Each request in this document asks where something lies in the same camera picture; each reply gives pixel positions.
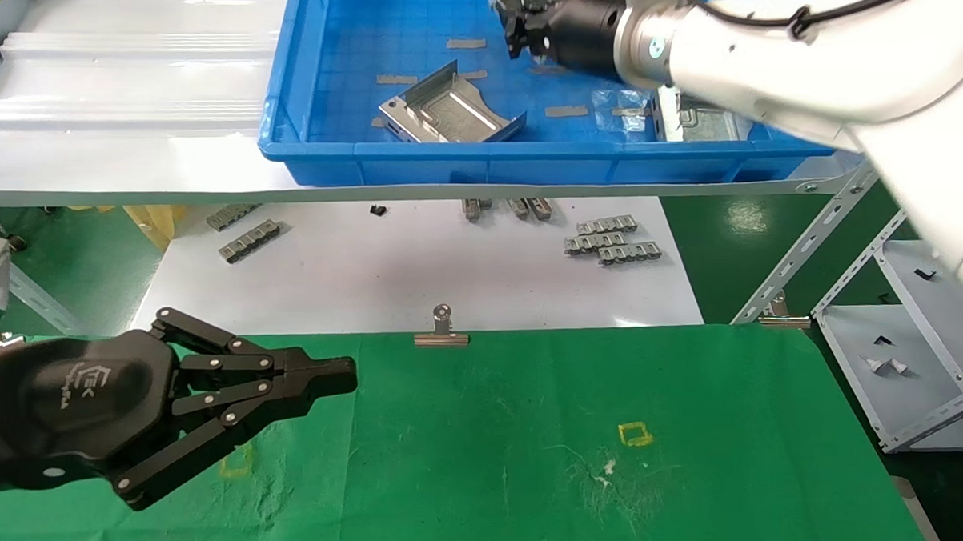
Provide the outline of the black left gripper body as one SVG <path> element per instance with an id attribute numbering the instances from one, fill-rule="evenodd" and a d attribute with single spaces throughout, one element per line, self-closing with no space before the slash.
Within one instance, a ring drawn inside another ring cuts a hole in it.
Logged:
<path id="1" fill-rule="evenodd" d="M 0 350 L 0 488 L 112 479 L 173 439 L 179 362 L 145 331 Z"/>

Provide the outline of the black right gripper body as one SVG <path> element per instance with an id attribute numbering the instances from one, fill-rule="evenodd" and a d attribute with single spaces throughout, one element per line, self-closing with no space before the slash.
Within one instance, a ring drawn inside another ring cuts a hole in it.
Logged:
<path id="1" fill-rule="evenodd" d="M 554 0 L 549 17 L 557 65 L 572 72 L 616 78 L 614 44 L 626 0 Z"/>

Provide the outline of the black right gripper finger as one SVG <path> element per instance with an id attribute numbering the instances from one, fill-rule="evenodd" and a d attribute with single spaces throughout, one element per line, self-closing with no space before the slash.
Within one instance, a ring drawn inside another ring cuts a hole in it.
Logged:
<path id="1" fill-rule="evenodd" d="M 531 54 L 539 62 L 554 62 L 555 55 L 552 50 L 551 24 L 549 17 L 532 17 L 532 41 Z"/>
<path id="2" fill-rule="evenodd" d="M 510 59 L 518 59 L 522 53 L 529 54 L 533 59 L 536 53 L 530 46 L 530 39 L 526 31 L 527 20 L 538 13 L 538 5 L 534 3 L 513 2 L 503 5 L 502 30 L 504 30 L 505 46 Z"/>

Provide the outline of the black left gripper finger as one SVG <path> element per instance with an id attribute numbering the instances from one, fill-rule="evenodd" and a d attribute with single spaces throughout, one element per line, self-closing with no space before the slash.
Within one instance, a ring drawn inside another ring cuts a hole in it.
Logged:
<path id="1" fill-rule="evenodd" d="M 150 334 L 164 343 L 187 349 L 187 354 L 180 358 L 180 369 L 185 371 L 238 377 L 358 378 L 353 358 L 312 359 L 297 346 L 267 350 L 171 307 L 158 311 Z"/>
<path id="2" fill-rule="evenodd" d="M 283 372 L 173 399 L 164 426 L 175 429 L 175 438 L 112 475 L 115 494 L 130 509 L 146 510 L 268 425 L 305 416 L 317 400 L 355 391 L 357 384 L 354 375 Z"/>

